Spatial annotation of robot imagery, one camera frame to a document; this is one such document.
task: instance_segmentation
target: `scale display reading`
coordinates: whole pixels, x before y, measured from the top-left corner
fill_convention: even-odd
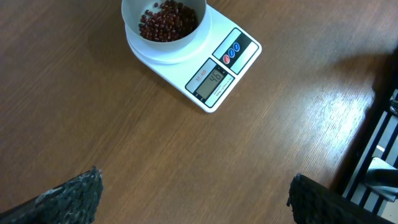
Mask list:
[[[223,78],[224,75],[220,71],[214,69],[210,75],[207,76],[206,80],[199,86],[197,93],[207,99]]]

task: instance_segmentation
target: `wood grain surface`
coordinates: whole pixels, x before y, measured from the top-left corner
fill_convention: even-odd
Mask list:
[[[208,3],[263,48],[213,114],[135,58],[120,1],[0,1],[0,212],[92,165],[95,223],[293,223],[292,177],[330,186],[398,2]]]

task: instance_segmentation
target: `button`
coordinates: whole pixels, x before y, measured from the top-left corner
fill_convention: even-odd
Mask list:
[[[229,59],[229,56],[228,55],[224,55],[224,57],[223,57],[223,61],[224,61],[224,64],[229,64],[229,62],[231,61],[230,59]]]
[[[235,57],[235,51],[232,50],[232,49],[229,49],[229,50],[228,50],[228,55],[229,55],[230,58]]]
[[[247,62],[251,59],[251,57],[256,53],[256,50],[259,47],[257,44],[255,44],[253,41],[249,44],[246,49],[244,49],[241,53],[241,55],[238,57],[238,59],[234,62],[234,64],[231,66],[231,70],[235,73],[238,74],[243,67],[247,64]]]
[[[238,51],[240,51],[241,50],[241,46],[238,44],[238,43],[234,43],[234,50],[236,51],[236,52],[238,52]]]

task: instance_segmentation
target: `red button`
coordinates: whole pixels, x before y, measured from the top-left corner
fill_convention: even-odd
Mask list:
[[[224,61],[225,64],[229,64],[229,62],[230,62],[231,60],[229,59],[229,56],[228,56],[228,55],[224,55],[223,61]]]

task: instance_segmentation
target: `brown table surface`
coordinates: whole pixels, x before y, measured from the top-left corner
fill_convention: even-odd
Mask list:
[[[292,223],[329,187],[398,41],[398,2],[209,1],[262,44],[206,114],[132,54],[120,1],[0,2],[0,211],[98,166],[96,223]]]

